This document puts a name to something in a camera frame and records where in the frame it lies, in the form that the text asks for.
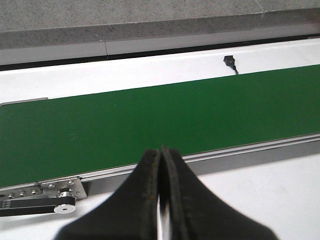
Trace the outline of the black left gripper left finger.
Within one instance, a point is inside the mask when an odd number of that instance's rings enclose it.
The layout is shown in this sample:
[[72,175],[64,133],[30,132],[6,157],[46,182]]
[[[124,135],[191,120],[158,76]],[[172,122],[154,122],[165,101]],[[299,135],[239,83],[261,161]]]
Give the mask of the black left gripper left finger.
[[57,240],[155,240],[160,153],[145,151],[122,185],[102,204],[65,225]]

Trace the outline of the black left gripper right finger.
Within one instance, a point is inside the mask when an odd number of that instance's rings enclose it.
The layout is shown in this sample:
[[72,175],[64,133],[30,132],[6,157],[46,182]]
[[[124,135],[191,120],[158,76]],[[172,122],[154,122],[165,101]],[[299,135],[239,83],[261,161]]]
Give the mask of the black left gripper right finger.
[[163,233],[170,240],[276,240],[268,227],[212,193],[174,148],[162,147],[158,175]]

